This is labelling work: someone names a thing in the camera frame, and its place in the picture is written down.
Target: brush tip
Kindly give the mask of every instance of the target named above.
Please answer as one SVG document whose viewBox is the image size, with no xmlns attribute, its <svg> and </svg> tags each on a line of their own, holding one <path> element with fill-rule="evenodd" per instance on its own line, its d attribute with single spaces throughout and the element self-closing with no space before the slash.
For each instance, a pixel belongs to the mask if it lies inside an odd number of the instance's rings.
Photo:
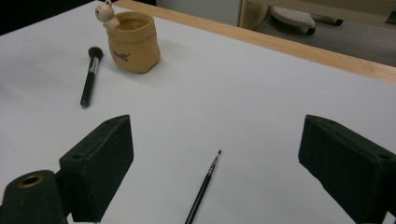
<svg viewBox="0 0 396 224">
<path fill-rule="evenodd" d="M 96 57 L 96 58 L 98 58 L 99 60 L 101 60 L 102 57 L 103 57 L 103 52 L 102 52 L 102 50 L 99 49 L 98 47 L 91 47 L 91 48 L 88 50 L 88 54 L 90 55 L 90 58 Z"/>
</svg>

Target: fine paintbrush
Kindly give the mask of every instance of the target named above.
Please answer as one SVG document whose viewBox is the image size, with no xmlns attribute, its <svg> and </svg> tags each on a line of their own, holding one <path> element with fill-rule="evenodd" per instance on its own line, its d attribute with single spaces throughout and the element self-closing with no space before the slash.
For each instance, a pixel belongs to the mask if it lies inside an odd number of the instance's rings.
<svg viewBox="0 0 396 224">
<path fill-rule="evenodd" d="M 207 172 L 204 183 L 202 184 L 202 186 L 198 192 L 197 198 L 195 199 L 195 202 L 192 205 L 189 216 L 187 217 L 186 224 L 191 224 L 192 221 L 194 220 L 195 214 L 198 211 L 199 204 L 201 203 L 201 200 L 205 194 L 205 190 L 206 190 L 207 186 L 209 185 L 210 178 L 212 177 L 213 172 L 215 171 L 216 165 L 218 164 L 218 159 L 219 159 L 220 154 L 221 154 L 221 150 L 219 150 L 218 156 L 212 162 L 212 165 L 210 166 L 209 171 Z"/>
</svg>

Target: snail figurine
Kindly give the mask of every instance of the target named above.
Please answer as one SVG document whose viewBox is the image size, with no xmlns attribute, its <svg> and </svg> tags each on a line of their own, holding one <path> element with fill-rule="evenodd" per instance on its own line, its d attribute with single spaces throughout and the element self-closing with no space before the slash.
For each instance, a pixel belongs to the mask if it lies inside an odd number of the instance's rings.
<svg viewBox="0 0 396 224">
<path fill-rule="evenodd" d="M 119 20 L 114 15 L 113 3 L 106 0 L 103 4 L 95 9 L 96 18 L 103 22 L 104 27 L 117 28 L 120 25 Z"/>
</svg>

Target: white table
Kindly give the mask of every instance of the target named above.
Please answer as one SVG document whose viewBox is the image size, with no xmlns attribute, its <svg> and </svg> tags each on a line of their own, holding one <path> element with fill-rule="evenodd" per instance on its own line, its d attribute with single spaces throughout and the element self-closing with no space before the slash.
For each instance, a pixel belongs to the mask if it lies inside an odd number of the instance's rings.
<svg viewBox="0 0 396 224">
<path fill-rule="evenodd" d="M 304 116 L 396 153 L 395 85 L 161 19 L 160 63 L 132 74 L 111 60 L 98 4 L 0 36 L 0 190 L 58 171 L 101 122 L 130 114 L 134 162 L 102 223 L 183 223 L 220 148 L 194 223 L 353 223 L 298 162 Z M 91 46 L 105 57 L 82 109 Z"/>
</svg>

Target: ceramic pot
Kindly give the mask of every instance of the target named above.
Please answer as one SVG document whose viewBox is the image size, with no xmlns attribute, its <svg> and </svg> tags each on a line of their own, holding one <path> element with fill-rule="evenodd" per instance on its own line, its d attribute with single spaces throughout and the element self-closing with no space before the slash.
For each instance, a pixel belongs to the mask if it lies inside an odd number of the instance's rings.
<svg viewBox="0 0 396 224">
<path fill-rule="evenodd" d="M 154 18 L 138 12 L 121 12 L 116 18 L 120 25 L 106 28 L 114 63 L 131 72 L 147 73 L 161 57 Z"/>
</svg>

